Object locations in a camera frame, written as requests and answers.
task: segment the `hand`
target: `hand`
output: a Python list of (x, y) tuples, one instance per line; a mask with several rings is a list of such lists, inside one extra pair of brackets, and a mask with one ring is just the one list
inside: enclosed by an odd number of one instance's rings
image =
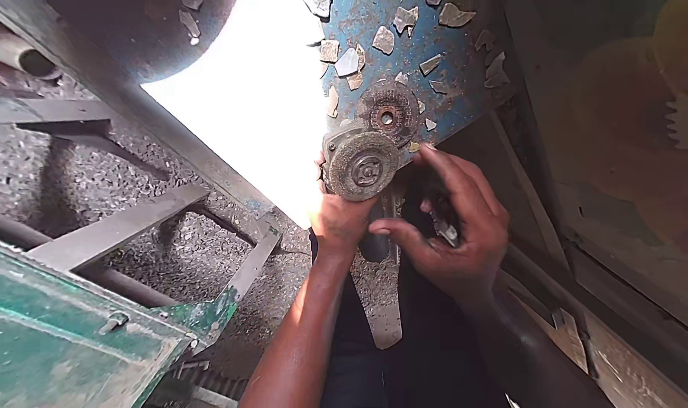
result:
[[(323, 154), (315, 161), (318, 177), (321, 177)], [(362, 202), (347, 201), (338, 195), (327, 194), (323, 180), (319, 180), (320, 204), (309, 211), (311, 227), (318, 240), (319, 253), (327, 251), (353, 255), (359, 241), (364, 238), (369, 225), (369, 211), (376, 197)]]
[(508, 245), (510, 216), (473, 163), (422, 144), (416, 161), (430, 165), (450, 192), (463, 221), (464, 244), (452, 248), (440, 238), (424, 239), (401, 218), (379, 219), (373, 234), (388, 235), (407, 252), (416, 270), (465, 309), (491, 300), (493, 282)]

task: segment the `worn grinding disc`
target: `worn grinding disc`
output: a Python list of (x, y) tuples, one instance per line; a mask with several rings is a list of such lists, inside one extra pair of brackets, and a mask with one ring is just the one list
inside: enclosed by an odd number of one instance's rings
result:
[(396, 80), (372, 84), (359, 98), (357, 121), (387, 135), (397, 148), (419, 130), (419, 103), (412, 90)]
[(367, 131), (340, 143), (328, 166), (334, 192), (349, 201), (364, 201), (392, 181), (399, 156), (392, 140), (381, 132)]

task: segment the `blue metal surface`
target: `blue metal surface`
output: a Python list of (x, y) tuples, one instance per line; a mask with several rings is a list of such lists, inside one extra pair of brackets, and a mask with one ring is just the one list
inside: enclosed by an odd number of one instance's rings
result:
[[(342, 53), (360, 43), (366, 51), (366, 65), (362, 69), (364, 82), (354, 91), (349, 90), (347, 80), (338, 78), (333, 69), (324, 76), (323, 89), (327, 91), (333, 84), (339, 94), (339, 115), (330, 121), (332, 129), (345, 118), (354, 120), (357, 101), (370, 85), (383, 78), (394, 80), (400, 71), (409, 74), (410, 89), (425, 104), (425, 111), (419, 116), (420, 132), (412, 139), (414, 142), (439, 143), (513, 95), (511, 84), (484, 88), (484, 57), (487, 52), (484, 48), (475, 51), (477, 36), (485, 28), (495, 33), (497, 45), (509, 48), (510, 37), (499, 3), (452, 0), (460, 10), (477, 14), (465, 26), (449, 28), (439, 25), (439, 13), (446, 2), (438, 7), (428, 6), (424, 0), (404, 0), (401, 3), (399, 0), (337, 0), (333, 3), (331, 19), (323, 27), (326, 37), (338, 40)], [(419, 6), (419, 19), (411, 39), (406, 30), (398, 35), (392, 23), (399, 6), (405, 9)], [(371, 46), (380, 25), (394, 33), (391, 55)], [(423, 76), (419, 64), (439, 53), (444, 59), (429, 75)], [(448, 84), (450, 91), (447, 95), (435, 93), (430, 80)], [(437, 123), (437, 128), (427, 131), (425, 118)], [(400, 165), (409, 162), (411, 156), (406, 146), (400, 149)]]

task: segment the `gravel ground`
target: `gravel ground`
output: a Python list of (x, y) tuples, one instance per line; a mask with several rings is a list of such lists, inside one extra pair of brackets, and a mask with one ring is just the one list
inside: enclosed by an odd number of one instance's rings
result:
[[(58, 87), (0, 68), (0, 94), (33, 94), (49, 99), (94, 99), (73, 79)], [(56, 237), (84, 227), (170, 188), (205, 183), (175, 155), (152, 141), (145, 130), (113, 117), (109, 137), (142, 161), (170, 174), (164, 181), (109, 153), (49, 135), (0, 125), (0, 213)], [(210, 211), (254, 236), (255, 220), (213, 190), (205, 201)], [(229, 376), (249, 376), (271, 341), (311, 266), (308, 232), (279, 214), (281, 248), (207, 353)], [(248, 255), (251, 247), (195, 213), (152, 229), (108, 255), (104, 262), (182, 302), (213, 299)], [(370, 264), (360, 255), (353, 265), (357, 290), (367, 316), (377, 306), (396, 304), (396, 269), (392, 263)]]

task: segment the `right hand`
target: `right hand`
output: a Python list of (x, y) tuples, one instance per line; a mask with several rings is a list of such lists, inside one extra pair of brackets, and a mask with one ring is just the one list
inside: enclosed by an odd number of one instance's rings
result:
[(482, 171), (473, 163), (436, 150), (428, 143), (418, 152), (450, 192), (450, 201), (463, 221), (464, 244), (448, 246), (439, 238), (426, 240), (402, 218), (383, 218), (369, 232), (388, 235), (406, 251), (417, 272), (465, 308), (488, 302), (508, 245), (508, 211), (495, 197)]

